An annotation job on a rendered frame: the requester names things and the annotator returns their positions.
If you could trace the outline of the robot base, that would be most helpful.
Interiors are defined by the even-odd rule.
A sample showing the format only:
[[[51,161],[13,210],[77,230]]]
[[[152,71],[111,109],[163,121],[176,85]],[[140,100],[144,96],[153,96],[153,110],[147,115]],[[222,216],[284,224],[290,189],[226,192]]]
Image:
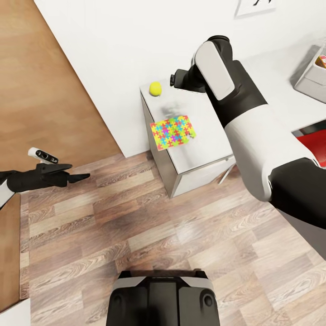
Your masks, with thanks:
[[[112,287],[106,326],[220,326],[216,294],[205,271],[195,277],[130,277]]]

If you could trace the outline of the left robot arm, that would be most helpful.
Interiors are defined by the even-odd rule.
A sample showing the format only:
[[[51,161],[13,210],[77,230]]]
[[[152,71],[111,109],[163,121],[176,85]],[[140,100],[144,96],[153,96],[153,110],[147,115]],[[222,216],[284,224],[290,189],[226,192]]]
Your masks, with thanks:
[[[41,161],[35,170],[0,172],[0,210],[15,193],[51,186],[66,187],[68,181],[74,183],[90,177],[90,174],[70,175],[65,170],[71,169],[71,164],[58,164],[58,158],[37,148],[29,149],[28,155]]]

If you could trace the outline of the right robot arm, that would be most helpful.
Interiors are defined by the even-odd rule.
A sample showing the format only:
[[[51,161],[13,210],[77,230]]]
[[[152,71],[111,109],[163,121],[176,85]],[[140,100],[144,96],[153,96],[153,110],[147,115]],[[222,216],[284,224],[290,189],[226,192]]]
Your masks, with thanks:
[[[170,86],[207,94],[247,190],[270,202],[326,261],[326,170],[232,59],[228,37],[209,37],[193,53],[189,70],[171,74]]]

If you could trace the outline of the tennis ball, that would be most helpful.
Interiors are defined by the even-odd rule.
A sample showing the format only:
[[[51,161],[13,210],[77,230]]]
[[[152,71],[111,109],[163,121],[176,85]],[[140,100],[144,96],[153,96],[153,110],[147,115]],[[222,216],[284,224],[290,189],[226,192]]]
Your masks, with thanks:
[[[150,87],[149,87],[149,90],[150,90],[152,95],[158,96],[162,92],[162,86],[158,81],[152,82]]]

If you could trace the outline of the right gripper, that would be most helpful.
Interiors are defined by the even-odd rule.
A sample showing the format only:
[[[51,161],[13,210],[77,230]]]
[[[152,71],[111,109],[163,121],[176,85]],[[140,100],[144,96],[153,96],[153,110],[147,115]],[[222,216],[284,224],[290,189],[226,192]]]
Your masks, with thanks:
[[[203,94],[206,93],[204,85],[197,87],[189,80],[189,71],[191,68],[189,70],[177,69],[174,75],[171,74],[170,86],[186,91],[199,92]]]

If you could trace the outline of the jigsaw puzzle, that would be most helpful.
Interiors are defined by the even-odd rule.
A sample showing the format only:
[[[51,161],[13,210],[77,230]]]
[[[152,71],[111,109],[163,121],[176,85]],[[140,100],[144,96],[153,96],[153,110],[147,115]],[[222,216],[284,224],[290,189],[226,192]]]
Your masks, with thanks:
[[[187,139],[185,135],[190,134],[191,137],[196,137],[187,115],[151,123],[150,125],[158,151],[188,144],[190,139]]]

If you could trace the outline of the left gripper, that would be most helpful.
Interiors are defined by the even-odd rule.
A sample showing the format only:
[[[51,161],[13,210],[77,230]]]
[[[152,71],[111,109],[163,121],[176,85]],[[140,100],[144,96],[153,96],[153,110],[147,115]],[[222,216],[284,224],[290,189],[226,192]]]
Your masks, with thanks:
[[[37,190],[51,186],[66,187],[67,182],[74,183],[90,177],[90,174],[74,174],[65,170],[71,169],[71,164],[41,164],[35,170],[26,171],[21,176],[23,186],[28,190]]]

